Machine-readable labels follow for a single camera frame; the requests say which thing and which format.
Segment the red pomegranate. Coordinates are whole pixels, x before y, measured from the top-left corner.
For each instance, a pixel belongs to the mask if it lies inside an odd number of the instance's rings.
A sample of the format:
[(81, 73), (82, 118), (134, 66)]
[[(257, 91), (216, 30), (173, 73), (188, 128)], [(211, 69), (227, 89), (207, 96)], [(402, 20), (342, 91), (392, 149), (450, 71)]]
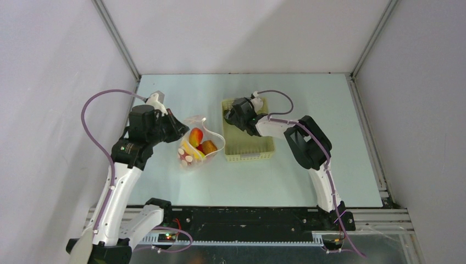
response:
[(196, 149), (197, 149), (200, 153), (204, 154), (204, 150), (203, 150), (202, 145), (198, 145), (198, 146), (196, 147)]

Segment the clear dotted zip bag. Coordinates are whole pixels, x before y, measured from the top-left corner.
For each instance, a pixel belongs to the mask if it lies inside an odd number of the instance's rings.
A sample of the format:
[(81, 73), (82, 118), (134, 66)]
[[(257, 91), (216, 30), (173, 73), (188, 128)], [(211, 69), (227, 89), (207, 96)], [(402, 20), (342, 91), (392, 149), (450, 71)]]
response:
[(177, 148), (181, 168), (198, 169), (224, 149), (224, 137), (207, 128), (206, 117), (194, 115), (186, 118), (183, 123), (188, 126), (188, 132), (179, 140)]

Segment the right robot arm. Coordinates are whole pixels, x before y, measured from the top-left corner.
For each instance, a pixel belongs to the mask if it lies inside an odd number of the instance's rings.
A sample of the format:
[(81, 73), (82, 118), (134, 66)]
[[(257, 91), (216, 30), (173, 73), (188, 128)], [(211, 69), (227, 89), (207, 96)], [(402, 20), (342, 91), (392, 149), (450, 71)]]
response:
[(260, 113), (262, 107), (263, 100), (258, 96), (237, 98), (223, 111), (223, 118), (227, 124), (250, 136), (285, 140), (295, 161), (310, 176), (321, 226), (344, 233), (354, 231), (354, 218), (340, 198), (331, 173), (332, 144), (329, 138), (308, 115), (289, 120), (279, 113)]

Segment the yellow banana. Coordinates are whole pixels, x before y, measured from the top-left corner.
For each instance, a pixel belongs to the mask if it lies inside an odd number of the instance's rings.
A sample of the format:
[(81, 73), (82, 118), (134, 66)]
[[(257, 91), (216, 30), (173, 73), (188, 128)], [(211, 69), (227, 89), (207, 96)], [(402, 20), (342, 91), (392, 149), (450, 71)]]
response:
[(192, 156), (196, 160), (204, 160), (205, 154), (202, 151), (199, 151), (195, 147), (193, 147), (188, 141), (183, 140), (181, 142), (181, 148), (190, 156)]

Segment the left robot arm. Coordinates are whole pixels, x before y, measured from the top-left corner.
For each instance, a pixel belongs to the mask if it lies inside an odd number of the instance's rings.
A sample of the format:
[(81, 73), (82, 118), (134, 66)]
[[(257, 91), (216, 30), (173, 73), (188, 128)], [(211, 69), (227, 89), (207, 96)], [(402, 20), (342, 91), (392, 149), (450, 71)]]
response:
[(178, 141), (187, 132), (188, 126), (161, 103), (132, 108), (129, 126), (112, 147), (108, 178), (90, 223), (66, 246), (70, 263), (129, 263), (133, 249), (154, 227), (171, 227), (171, 202), (156, 198), (126, 225), (122, 220), (155, 145)]

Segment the red mango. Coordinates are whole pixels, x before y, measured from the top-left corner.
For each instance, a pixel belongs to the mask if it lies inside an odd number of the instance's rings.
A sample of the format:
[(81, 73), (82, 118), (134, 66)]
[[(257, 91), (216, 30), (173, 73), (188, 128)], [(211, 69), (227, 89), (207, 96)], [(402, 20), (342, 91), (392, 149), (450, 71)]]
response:
[(188, 142), (190, 143), (190, 145), (196, 148), (198, 145), (202, 143), (202, 140), (203, 131), (200, 128), (193, 128), (188, 136)]

